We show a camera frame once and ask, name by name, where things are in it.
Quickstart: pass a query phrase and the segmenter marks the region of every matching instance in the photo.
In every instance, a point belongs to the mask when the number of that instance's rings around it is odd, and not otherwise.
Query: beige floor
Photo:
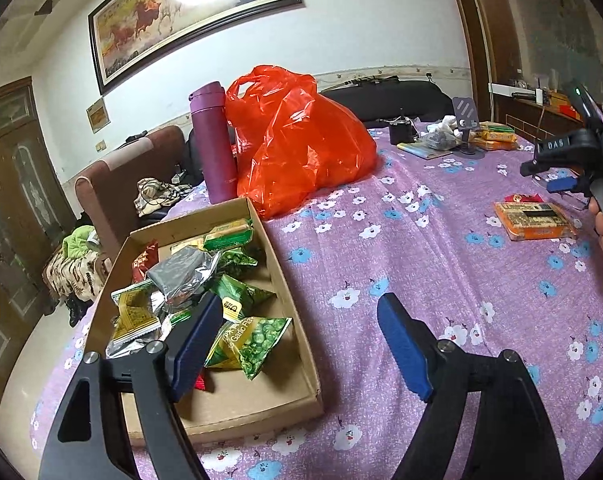
[[[30,418],[72,337],[68,319],[68,309],[60,304],[50,316],[39,320],[10,374],[0,404],[0,447],[26,480],[37,480],[40,462],[30,443]]]

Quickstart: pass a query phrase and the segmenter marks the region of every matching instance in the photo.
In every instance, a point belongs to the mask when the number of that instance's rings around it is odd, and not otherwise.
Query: metal screw
[[[440,339],[437,342],[437,348],[441,352],[452,352],[455,349],[455,343],[453,343],[450,339]]]
[[[514,350],[504,350],[504,359],[509,363],[517,363],[519,360],[519,354]]]
[[[86,355],[84,356],[84,362],[87,365],[91,365],[93,364],[95,361],[97,361],[99,359],[99,354],[97,352],[88,352],[86,353]]]
[[[146,351],[149,354],[156,354],[164,349],[164,344],[161,341],[151,341],[146,345]]]

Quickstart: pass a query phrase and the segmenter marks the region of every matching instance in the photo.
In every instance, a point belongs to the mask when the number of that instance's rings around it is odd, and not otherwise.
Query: cardboard tray
[[[273,246],[249,200],[237,198],[131,233],[106,281],[86,339],[86,352],[104,355],[113,333],[112,319],[118,314],[111,292],[130,285],[133,260],[149,242],[159,242],[163,259],[170,254],[172,244],[239,218],[252,219],[254,240],[266,255],[265,266],[260,262],[245,281],[277,293],[276,298],[258,305],[253,314],[292,317],[293,325],[253,381],[248,381],[242,370],[205,370],[206,384],[212,392],[194,390],[176,405],[192,442],[232,440],[277,431],[323,413],[319,376],[302,322]],[[131,443],[143,445],[134,395],[122,394],[122,400]]]

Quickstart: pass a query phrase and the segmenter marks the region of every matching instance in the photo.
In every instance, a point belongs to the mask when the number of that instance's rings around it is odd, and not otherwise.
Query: blue gripper pad
[[[222,300],[212,295],[204,311],[175,357],[170,400],[178,402],[195,386],[213,340],[224,322]]]
[[[550,180],[546,184],[546,191],[549,193],[559,193],[561,191],[572,191],[577,186],[577,179],[574,176],[566,176],[557,180]]]
[[[414,323],[415,320],[408,315],[398,298],[390,293],[384,294],[377,302],[377,322],[390,352],[395,357],[406,387],[427,402],[433,393],[433,385],[428,378],[427,361],[405,328],[406,323]]]

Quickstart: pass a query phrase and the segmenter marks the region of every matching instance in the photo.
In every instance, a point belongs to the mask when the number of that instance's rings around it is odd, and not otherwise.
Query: purple floral bedsheet
[[[384,292],[468,352],[520,353],[557,437],[566,479],[603,446],[603,266],[593,218],[568,209],[576,240],[510,241],[492,204],[513,193],[546,196],[519,165],[532,146],[425,161],[371,130],[376,173],[322,190],[266,229],[299,307],[322,380],[326,413],[277,434],[198,446],[211,479],[390,479],[424,410],[402,380],[376,322]],[[546,174],[557,178],[562,170]],[[208,204],[204,185],[169,214]],[[42,451],[82,357],[93,309],[80,323],[33,414]],[[459,478],[479,396],[469,396],[447,478]],[[135,449],[143,479],[154,479]]]

